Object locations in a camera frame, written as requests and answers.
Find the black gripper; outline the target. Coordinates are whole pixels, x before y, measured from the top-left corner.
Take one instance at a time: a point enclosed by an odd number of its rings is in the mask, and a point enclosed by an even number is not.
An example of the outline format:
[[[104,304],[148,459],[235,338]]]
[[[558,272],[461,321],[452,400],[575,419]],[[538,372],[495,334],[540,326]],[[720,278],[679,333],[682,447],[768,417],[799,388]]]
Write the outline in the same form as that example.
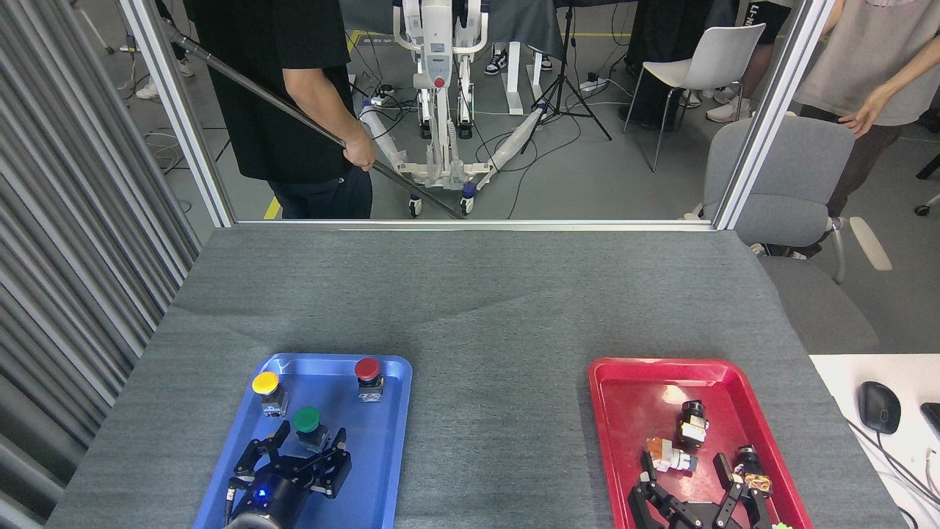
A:
[[[716,503],[681,502],[659,485],[651,453],[640,457],[643,471],[629,496],[629,505],[637,528],[665,528],[654,519],[651,509],[669,523],[669,528],[729,528],[732,513],[743,502],[752,528],[772,528],[767,499],[773,493],[771,478],[764,471],[756,453],[738,453],[737,466],[732,467],[722,453],[714,458],[717,475],[725,489],[721,505]]]
[[[231,515],[232,525],[295,525],[312,492],[335,499],[349,475],[347,429],[340,428],[329,448],[307,458],[281,456],[291,432],[284,420],[264,441],[252,439],[233,469],[233,485],[248,486]],[[262,456],[271,463],[255,471]]]

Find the person's hand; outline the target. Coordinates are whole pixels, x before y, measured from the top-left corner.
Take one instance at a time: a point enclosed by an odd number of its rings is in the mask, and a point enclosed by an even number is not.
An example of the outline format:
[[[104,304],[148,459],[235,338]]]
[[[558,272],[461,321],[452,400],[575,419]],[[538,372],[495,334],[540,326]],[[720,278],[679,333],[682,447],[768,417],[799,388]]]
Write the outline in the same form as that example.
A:
[[[350,129],[342,135],[344,155],[360,170],[369,172],[373,170],[377,161],[374,144],[370,133],[360,121],[354,120]]]
[[[837,123],[850,130],[853,136],[859,140],[860,137],[869,133],[892,96],[891,90],[884,90],[883,87],[879,87],[866,97],[859,110],[849,116],[837,118]]]

